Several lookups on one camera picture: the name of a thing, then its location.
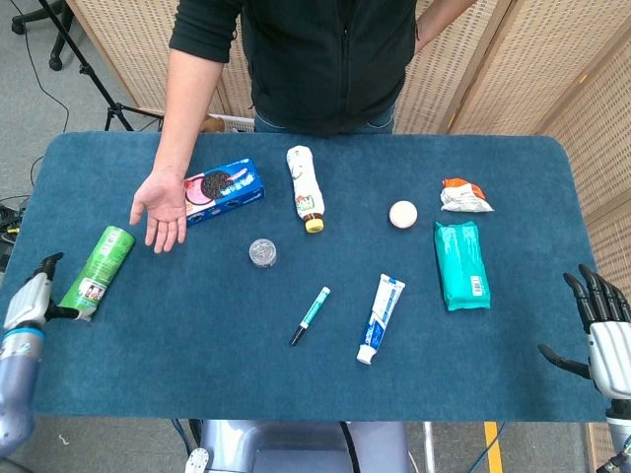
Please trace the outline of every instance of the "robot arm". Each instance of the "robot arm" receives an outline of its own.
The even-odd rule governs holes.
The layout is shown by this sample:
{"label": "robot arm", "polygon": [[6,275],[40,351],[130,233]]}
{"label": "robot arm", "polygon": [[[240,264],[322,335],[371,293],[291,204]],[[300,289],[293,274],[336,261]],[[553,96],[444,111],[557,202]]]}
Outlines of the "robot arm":
{"label": "robot arm", "polygon": [[590,351],[589,364],[567,360],[547,345],[539,351],[552,365],[592,379],[596,389],[611,407],[606,412],[614,447],[620,451],[598,472],[631,472],[631,309],[622,292],[594,273],[586,265],[579,266],[587,289],[569,273],[563,275],[572,288]]}
{"label": "robot arm", "polygon": [[9,456],[33,432],[31,404],[44,324],[52,318],[87,318],[94,311],[58,307],[50,300],[55,265],[62,256],[44,258],[9,302],[0,346],[0,458]]}

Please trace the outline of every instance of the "orange and white wrapper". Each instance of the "orange and white wrapper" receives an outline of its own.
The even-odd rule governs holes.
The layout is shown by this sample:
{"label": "orange and white wrapper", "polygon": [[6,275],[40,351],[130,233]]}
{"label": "orange and white wrapper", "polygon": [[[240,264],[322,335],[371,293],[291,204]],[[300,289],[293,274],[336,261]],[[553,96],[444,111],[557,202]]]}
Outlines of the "orange and white wrapper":
{"label": "orange and white wrapper", "polygon": [[493,212],[482,189],[471,182],[453,178],[443,180],[443,207],[450,212]]}

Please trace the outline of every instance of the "green can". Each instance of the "green can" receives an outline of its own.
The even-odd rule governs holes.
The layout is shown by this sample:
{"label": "green can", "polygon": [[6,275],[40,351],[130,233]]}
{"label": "green can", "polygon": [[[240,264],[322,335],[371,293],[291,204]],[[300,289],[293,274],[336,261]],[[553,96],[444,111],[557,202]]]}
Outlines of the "green can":
{"label": "green can", "polygon": [[107,227],[59,305],[96,309],[133,244],[134,237],[125,230]]}

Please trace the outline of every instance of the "white toothpaste tube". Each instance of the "white toothpaste tube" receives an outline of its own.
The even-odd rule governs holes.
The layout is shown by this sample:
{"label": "white toothpaste tube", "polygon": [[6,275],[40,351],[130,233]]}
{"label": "white toothpaste tube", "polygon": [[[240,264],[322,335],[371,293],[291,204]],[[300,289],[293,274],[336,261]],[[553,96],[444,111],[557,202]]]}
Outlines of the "white toothpaste tube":
{"label": "white toothpaste tube", "polygon": [[358,362],[366,365],[371,363],[371,359],[382,343],[387,323],[390,321],[394,306],[404,288],[405,283],[382,274],[377,293],[375,294],[375,301],[373,302],[373,312],[368,320],[364,339],[357,353]]}
{"label": "white toothpaste tube", "polygon": [[298,216],[305,221],[310,234],[324,229],[324,199],[319,191],[314,170],[314,156],[306,146],[295,146],[287,152],[287,166],[294,180],[294,201]]}

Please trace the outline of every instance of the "person's arm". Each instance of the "person's arm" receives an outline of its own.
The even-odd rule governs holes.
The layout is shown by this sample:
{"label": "person's arm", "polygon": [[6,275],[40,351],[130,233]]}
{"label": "person's arm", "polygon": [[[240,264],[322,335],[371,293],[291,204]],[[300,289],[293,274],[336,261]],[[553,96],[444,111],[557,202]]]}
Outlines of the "person's arm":
{"label": "person's arm", "polygon": [[434,0],[416,21],[417,35],[414,53],[423,49],[474,3],[475,0]]}
{"label": "person's arm", "polygon": [[228,62],[243,0],[181,0],[171,38],[165,122],[154,166],[134,194],[129,223],[147,211],[145,244],[170,251],[186,236],[184,176]]}

